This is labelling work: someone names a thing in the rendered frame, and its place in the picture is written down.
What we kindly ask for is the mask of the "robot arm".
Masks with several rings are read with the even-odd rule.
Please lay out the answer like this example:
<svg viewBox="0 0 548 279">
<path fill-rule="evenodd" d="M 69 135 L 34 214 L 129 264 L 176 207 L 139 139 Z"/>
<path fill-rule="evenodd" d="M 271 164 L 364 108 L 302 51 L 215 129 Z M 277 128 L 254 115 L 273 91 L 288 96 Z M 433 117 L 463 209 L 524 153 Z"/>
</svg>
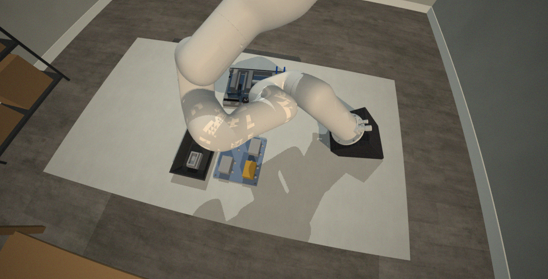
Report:
<svg viewBox="0 0 548 279">
<path fill-rule="evenodd" d="M 215 97 L 221 78 L 259 33 L 303 16 L 317 0 L 223 0 L 174 53 L 185 123 L 190 135 L 210 151 L 229 151 L 292 120 L 298 106 L 341 145 L 372 131 L 368 120 L 350 113 L 323 80 L 290 70 L 257 82 L 249 102 L 227 114 Z"/>
</svg>

